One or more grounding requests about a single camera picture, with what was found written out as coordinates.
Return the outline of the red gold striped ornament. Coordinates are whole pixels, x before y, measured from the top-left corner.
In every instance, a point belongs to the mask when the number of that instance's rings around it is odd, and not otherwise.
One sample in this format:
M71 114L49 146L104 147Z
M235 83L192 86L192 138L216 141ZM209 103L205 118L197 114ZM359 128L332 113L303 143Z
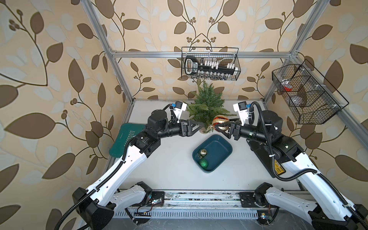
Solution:
M227 131L229 129L228 125L224 125L224 126L218 126L218 124L224 124L224 123L228 123L230 120L227 116L224 115L217 115L213 118L212 121L212 127L215 128L217 127L218 129L222 130L222 131Z

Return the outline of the small green christmas tree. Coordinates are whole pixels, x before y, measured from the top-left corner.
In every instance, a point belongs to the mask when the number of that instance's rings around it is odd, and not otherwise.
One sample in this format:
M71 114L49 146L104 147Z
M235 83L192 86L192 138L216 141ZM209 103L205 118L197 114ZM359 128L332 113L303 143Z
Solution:
M201 133L207 134L213 131L212 122L218 115L236 116L224 107L225 100L222 98L222 91L214 88L213 84L203 81L198 85L198 92L193 92L193 94L195 95L194 102L188 105L187 111L191 120L203 123Z

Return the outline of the shiny gold ball ornament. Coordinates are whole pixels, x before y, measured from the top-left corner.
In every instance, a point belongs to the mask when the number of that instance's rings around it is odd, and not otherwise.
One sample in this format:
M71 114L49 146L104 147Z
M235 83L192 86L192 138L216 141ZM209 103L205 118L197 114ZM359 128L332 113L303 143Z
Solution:
M208 152L206 149L200 149L197 154L200 159L203 159L207 156Z

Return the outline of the green glitter ball ornament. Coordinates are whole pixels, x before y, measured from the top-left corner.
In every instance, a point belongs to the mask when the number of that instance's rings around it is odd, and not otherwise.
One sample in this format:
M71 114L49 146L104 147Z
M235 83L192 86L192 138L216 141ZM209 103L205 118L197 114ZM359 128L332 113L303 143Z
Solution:
M203 168L203 169L207 169L209 166L209 162L206 159L201 159L199 161L199 165Z

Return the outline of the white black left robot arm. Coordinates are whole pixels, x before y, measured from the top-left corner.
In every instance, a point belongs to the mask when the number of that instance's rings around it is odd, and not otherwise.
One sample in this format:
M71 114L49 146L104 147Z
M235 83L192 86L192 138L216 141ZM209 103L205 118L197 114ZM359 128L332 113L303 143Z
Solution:
M108 171L87 189L78 188L73 193L74 205L57 222L58 230L73 212L85 221L82 229L102 230L113 218L118 208L126 209L134 204L146 204L151 188L139 182L132 188L118 193L120 185L128 176L160 146L161 139L180 136L190 137L204 124L193 120L182 120L172 111L168 120L164 110L155 110L148 117L145 128L125 145L123 155Z

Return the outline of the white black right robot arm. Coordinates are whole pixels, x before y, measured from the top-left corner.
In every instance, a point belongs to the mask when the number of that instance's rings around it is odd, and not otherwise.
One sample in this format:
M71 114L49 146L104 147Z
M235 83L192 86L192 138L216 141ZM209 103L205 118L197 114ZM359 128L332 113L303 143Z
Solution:
M258 102L236 103L239 119L214 124L214 129L228 139L245 138L265 149L274 177L283 182L299 180L314 202L298 198L262 183L255 190L257 205L268 203L308 222L316 230L356 230L358 224L368 228L368 210L346 198L324 176L303 148L281 133L283 120L275 112L262 110Z

